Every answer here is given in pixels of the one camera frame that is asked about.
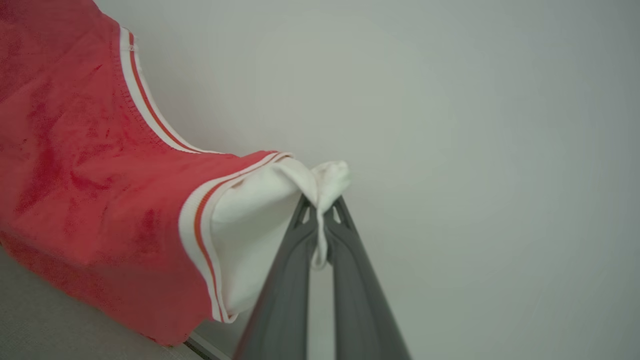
orange stripe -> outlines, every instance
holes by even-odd
[[[131,33],[131,32],[129,32],[129,45],[131,45],[131,48],[133,48],[134,37],[133,37],[133,33]],[[136,57],[135,57],[134,51],[129,51],[129,56],[131,57],[131,67],[133,69],[133,76],[136,78],[136,83],[138,84],[138,88],[140,89],[140,93],[142,94],[142,99],[144,99],[145,104],[147,105],[147,109],[151,113],[151,116],[153,116],[154,120],[156,121],[156,124],[158,124],[158,126],[164,131],[164,133],[167,136],[169,136],[171,138],[171,140],[173,140],[175,143],[177,143],[181,147],[183,147],[183,148],[185,148],[187,150],[191,150],[191,151],[202,153],[202,151],[199,151],[199,150],[196,150],[196,149],[192,149],[189,146],[183,144],[173,134],[171,134],[171,132],[166,128],[166,126],[164,126],[164,124],[160,121],[160,118],[158,118],[158,116],[156,115],[156,112],[154,111],[153,107],[151,106],[151,102],[149,101],[149,98],[147,97],[147,93],[145,92],[145,89],[142,87],[142,81],[140,80],[140,75],[138,74],[138,67],[136,66]]]
[[[220,184],[217,184],[216,186],[214,186],[211,190],[209,190],[204,197],[202,198],[202,200],[200,201],[199,205],[198,205],[198,210],[196,211],[196,216],[195,216],[195,221],[194,221],[194,228],[195,228],[195,235],[196,235],[196,242],[198,243],[198,247],[200,248],[200,251],[202,252],[202,254],[204,255],[204,258],[207,260],[207,266],[209,267],[209,271],[211,272],[211,275],[213,277],[213,288],[214,288],[214,294],[216,296],[216,302],[218,303],[218,311],[220,312],[220,321],[221,322],[225,322],[224,317],[222,317],[222,307],[220,306],[220,300],[218,298],[218,283],[216,281],[216,272],[213,270],[213,264],[211,263],[211,258],[209,257],[209,253],[207,252],[207,250],[204,247],[204,240],[202,238],[202,226],[200,226],[200,224],[202,223],[202,215],[204,213],[204,208],[207,205],[207,202],[209,201],[209,199],[211,198],[211,196],[213,195],[214,192],[216,192],[217,189],[219,189],[222,185],[226,184],[227,182],[237,179],[238,177],[241,177],[245,174],[248,174],[249,172],[253,172],[258,170],[259,168],[263,167],[264,165],[267,165],[268,163],[271,163],[273,161],[273,159],[275,159],[277,156],[273,156],[269,161],[265,162],[264,164],[260,165],[259,167],[245,172],[243,174],[239,174],[236,177],[233,177],[229,180],[223,181]]]

striped trim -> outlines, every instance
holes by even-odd
[[[142,74],[136,39],[129,30],[122,27],[120,28],[120,64],[127,88],[140,115],[164,143],[184,152],[219,154],[219,152],[205,151],[189,144],[164,119]]]
[[[290,154],[274,152],[241,171],[219,179],[211,180],[194,190],[184,203],[179,218],[180,240],[187,255],[198,268],[207,284],[211,298],[211,316],[220,322],[233,322],[229,317],[222,297],[220,262],[211,238],[211,218],[216,204],[232,186],[242,181],[264,165],[274,163]]]

gray surface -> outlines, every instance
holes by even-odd
[[[54,289],[0,247],[0,359],[201,360],[162,347]]]

white fabric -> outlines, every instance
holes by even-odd
[[[309,170],[298,160],[284,158],[254,171],[222,195],[212,216],[211,237],[230,314],[255,303],[301,193],[317,209],[319,235],[312,264],[324,267],[328,246],[322,214],[349,183],[343,161]]]

red garment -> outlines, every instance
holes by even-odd
[[[286,155],[188,144],[137,50],[89,0],[0,2],[0,241],[55,287],[178,344],[233,317],[202,239],[216,189]]]

